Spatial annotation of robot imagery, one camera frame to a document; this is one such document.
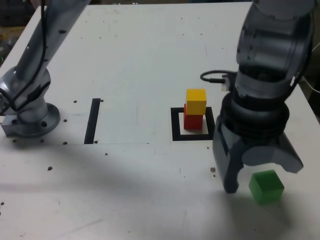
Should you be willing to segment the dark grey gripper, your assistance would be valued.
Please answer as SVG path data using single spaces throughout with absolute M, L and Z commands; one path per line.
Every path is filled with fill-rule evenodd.
M 212 150 L 223 188 L 228 194 L 237 192 L 238 173 L 244 164 L 258 166 L 273 163 L 295 174 L 304 167 L 285 133 L 271 137 L 239 136 L 225 126 L 220 116 L 215 123 Z

